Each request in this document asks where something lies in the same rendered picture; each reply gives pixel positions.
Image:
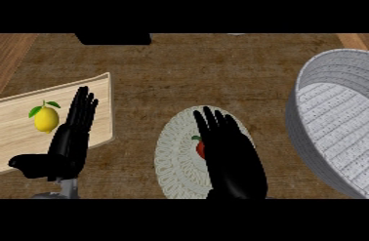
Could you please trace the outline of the yellow lemon with leaves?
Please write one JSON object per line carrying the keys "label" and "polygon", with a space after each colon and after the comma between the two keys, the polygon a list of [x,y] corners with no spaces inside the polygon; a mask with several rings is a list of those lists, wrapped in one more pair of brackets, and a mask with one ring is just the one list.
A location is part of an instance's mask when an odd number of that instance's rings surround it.
{"label": "yellow lemon with leaves", "polygon": [[34,127],[40,132],[49,134],[60,125],[60,114],[57,109],[61,107],[57,101],[46,101],[30,111]]}

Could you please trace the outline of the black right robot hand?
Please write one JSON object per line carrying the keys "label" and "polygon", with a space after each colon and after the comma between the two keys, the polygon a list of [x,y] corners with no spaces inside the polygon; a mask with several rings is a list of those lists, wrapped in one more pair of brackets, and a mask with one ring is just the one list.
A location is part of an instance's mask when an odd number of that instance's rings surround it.
{"label": "black right robot hand", "polygon": [[266,199],[269,184],[263,163],[248,137],[229,114],[194,111],[213,189],[209,199]]}

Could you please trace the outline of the grey wicker basket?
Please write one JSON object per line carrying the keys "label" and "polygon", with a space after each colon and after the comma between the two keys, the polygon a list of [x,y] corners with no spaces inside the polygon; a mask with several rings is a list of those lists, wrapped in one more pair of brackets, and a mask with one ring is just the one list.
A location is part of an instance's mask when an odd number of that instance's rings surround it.
{"label": "grey wicker basket", "polygon": [[347,196],[369,199],[369,51],[334,49],[309,59],[285,127],[315,175]]}

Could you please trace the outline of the pale wooden cutting board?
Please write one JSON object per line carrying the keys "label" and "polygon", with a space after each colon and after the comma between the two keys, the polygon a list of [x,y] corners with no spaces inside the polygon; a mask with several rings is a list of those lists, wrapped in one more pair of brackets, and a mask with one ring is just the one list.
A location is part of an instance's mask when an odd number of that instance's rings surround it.
{"label": "pale wooden cutting board", "polygon": [[14,170],[9,160],[24,153],[46,153],[54,134],[40,132],[30,111],[48,101],[55,101],[61,122],[65,122],[70,105],[80,87],[88,86],[99,100],[91,131],[91,148],[114,140],[113,77],[105,72],[91,79],[54,86],[0,99],[0,174]]}

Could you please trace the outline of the round white woven placemat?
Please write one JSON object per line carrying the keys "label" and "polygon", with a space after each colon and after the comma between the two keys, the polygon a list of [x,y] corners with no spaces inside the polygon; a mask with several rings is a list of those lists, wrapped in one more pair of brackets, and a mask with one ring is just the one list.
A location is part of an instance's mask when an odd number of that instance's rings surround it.
{"label": "round white woven placemat", "polygon": [[197,152],[198,142],[192,140],[194,136],[201,136],[194,111],[204,112],[206,106],[212,111],[219,110],[223,115],[232,116],[243,134],[253,142],[243,123],[223,109],[203,105],[176,114],[161,131],[154,159],[158,184],[170,199],[207,199],[213,189],[207,161]]}

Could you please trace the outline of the red bell pepper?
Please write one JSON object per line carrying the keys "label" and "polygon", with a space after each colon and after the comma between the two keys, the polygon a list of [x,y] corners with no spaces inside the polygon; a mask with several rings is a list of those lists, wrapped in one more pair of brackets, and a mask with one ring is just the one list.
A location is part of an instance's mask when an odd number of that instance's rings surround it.
{"label": "red bell pepper", "polygon": [[198,142],[197,152],[198,152],[200,156],[203,157],[203,159],[206,159],[206,145],[203,142],[203,138],[200,136],[194,136],[192,140]]}

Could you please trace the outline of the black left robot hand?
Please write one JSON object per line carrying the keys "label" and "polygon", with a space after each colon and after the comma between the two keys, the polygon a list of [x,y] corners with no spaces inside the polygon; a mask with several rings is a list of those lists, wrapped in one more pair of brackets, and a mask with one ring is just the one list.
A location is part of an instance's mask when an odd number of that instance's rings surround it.
{"label": "black left robot hand", "polygon": [[46,154],[21,154],[9,160],[29,179],[74,179],[85,169],[98,98],[85,86],[74,96],[65,123],[58,127]]}

